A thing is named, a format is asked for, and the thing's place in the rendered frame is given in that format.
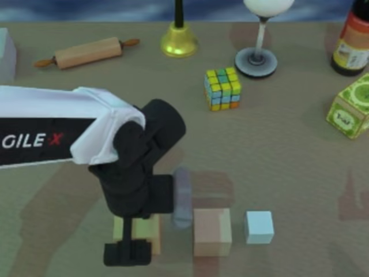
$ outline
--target table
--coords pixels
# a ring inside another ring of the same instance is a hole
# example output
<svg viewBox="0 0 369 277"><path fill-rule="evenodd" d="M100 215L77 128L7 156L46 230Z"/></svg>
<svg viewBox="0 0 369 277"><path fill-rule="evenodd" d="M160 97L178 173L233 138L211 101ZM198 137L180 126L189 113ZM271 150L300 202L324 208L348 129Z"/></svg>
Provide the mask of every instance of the table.
<svg viewBox="0 0 369 277"><path fill-rule="evenodd" d="M257 24L192 23L201 49L188 59L160 52L167 23L2 26L19 51L14 85L100 87L138 106L153 98L174 105L188 132L156 171L181 164L192 171L195 191L227 188L227 203L205 204L232 205L234 244L228 258L193 260L191 230L173 230L165 216L163 253L150 266L107 268L102 253L111 241L112 215L86 168L9 169L0 171L1 276L368 276L368 137L351 141L325 122L333 97L355 79L328 64L340 24L271 23L265 46L277 55L276 73L242 78L241 107L215 113L206 107L204 73L232 66L238 49L254 44ZM32 67L57 49L110 36L142 44L123 58L64 72ZM273 212L276 235L268 246L250 247L244 212L258 209Z"/></svg>

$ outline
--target black bottle base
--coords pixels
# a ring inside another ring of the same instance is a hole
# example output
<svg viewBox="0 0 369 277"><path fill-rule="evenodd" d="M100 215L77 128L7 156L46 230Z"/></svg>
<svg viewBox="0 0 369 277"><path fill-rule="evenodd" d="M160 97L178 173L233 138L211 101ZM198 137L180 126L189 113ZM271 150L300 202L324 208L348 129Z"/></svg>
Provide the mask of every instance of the black bottle base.
<svg viewBox="0 0 369 277"><path fill-rule="evenodd" d="M330 59L330 66L334 69L334 71L336 71L338 74L343 75L343 76L347 76L347 77L353 77L356 75L361 74L365 67L361 68L361 69L356 69L356 70L349 70L346 68L342 68L340 67L333 58Z"/></svg>

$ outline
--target white lampshade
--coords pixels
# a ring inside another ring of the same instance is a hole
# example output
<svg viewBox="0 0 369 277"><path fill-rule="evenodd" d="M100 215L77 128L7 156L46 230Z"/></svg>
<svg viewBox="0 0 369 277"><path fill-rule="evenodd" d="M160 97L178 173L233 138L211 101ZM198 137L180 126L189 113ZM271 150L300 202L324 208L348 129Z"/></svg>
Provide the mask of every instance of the white lampshade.
<svg viewBox="0 0 369 277"><path fill-rule="evenodd" d="M250 12L261 17L273 17L287 11L295 0L243 0Z"/></svg>

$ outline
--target blue background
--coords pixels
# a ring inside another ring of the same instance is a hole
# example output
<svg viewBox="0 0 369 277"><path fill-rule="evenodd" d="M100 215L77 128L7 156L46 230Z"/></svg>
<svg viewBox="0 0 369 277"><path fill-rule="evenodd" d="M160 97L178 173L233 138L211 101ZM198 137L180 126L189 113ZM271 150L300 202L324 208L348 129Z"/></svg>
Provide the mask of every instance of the blue background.
<svg viewBox="0 0 369 277"><path fill-rule="evenodd" d="M187 20L255 21L242 0L183 0ZM343 20L352 0L295 0L275 21ZM0 0L0 21L167 21L173 0Z"/></svg>

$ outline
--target bottle label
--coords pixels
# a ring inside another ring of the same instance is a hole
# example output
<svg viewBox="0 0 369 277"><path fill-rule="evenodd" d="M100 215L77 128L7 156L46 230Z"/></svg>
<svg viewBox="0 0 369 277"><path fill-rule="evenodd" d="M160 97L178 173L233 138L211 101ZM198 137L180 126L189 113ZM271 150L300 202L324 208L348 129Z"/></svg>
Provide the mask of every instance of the bottle label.
<svg viewBox="0 0 369 277"><path fill-rule="evenodd" d="M369 22L350 13L341 32L333 59L346 69L362 69L369 61Z"/></svg>

